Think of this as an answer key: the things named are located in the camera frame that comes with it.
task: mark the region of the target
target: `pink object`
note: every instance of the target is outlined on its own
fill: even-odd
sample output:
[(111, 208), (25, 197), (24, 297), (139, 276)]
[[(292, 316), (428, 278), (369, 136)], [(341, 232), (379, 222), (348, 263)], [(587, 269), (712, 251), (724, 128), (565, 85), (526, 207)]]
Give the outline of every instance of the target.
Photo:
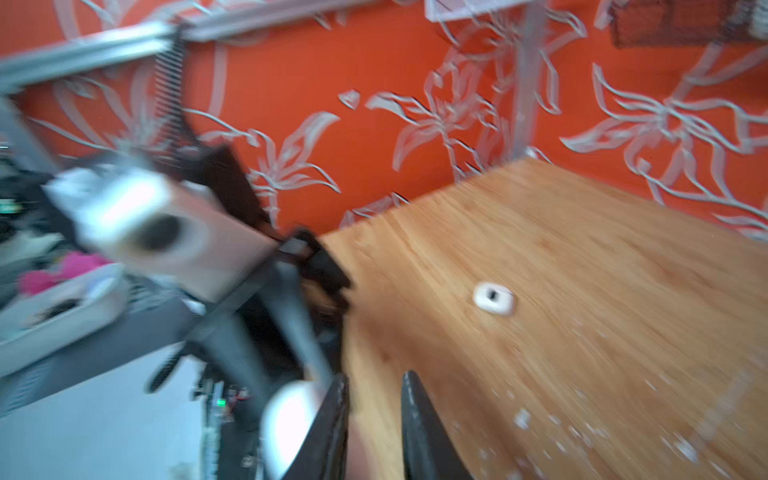
[(71, 252), (59, 263), (58, 273), (53, 274), (46, 270), (27, 272), (18, 279), (18, 288), (24, 295), (37, 295), (61, 282), (96, 270), (109, 263), (112, 262), (101, 255)]
[(22, 294), (32, 296), (56, 286), (56, 278), (45, 270), (33, 270), (18, 279), (18, 288)]

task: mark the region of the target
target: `white plastic tray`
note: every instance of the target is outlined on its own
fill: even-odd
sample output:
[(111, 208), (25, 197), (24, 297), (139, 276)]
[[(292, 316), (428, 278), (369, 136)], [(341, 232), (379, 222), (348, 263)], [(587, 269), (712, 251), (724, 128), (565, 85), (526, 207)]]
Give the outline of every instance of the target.
[[(0, 376), (6, 376), (114, 322), (125, 310), (128, 283), (119, 263), (105, 265), (0, 312)], [(54, 318), (24, 329), (23, 322), (73, 292), (81, 304)]]

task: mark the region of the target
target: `gray surface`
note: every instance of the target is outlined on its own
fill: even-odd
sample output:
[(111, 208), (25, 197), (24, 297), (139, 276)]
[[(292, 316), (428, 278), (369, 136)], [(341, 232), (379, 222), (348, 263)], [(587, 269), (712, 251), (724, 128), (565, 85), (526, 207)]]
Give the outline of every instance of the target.
[[(59, 350), (6, 379), (6, 395), (19, 394), (19, 383), (45, 366), (42, 378), (25, 392), (14, 409), (36, 402), (130, 362), (161, 347), (180, 342), (196, 318), (179, 299), (171, 298), (152, 310), (125, 313), (105, 328)], [(8, 399), (0, 399), (0, 406)]]

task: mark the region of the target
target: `vertical metal post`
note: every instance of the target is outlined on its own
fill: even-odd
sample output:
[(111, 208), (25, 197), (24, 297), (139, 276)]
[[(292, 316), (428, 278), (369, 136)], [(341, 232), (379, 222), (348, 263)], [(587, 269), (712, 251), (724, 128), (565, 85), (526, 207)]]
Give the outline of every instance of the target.
[(19, 168), (50, 174), (60, 171), (56, 155), (30, 129), (8, 97), (0, 97), (0, 135), (5, 135), (13, 148), (13, 161)]
[(523, 158), (533, 140), (538, 113), (536, 91), (546, 28), (546, 0), (533, 0), (525, 9), (522, 44), (517, 52), (517, 84), (511, 122), (515, 126), (515, 131), (512, 133), (510, 160)]

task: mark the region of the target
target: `wood grain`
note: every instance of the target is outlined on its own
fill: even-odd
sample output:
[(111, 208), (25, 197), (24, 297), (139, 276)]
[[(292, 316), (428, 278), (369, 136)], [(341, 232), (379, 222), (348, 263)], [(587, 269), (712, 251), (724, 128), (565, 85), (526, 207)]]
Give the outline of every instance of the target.
[[(768, 478), (764, 245), (538, 161), (324, 242), (356, 283), (345, 356), (373, 478), (402, 478), (407, 369), (478, 480)], [(513, 316), (474, 305), (481, 281)]]

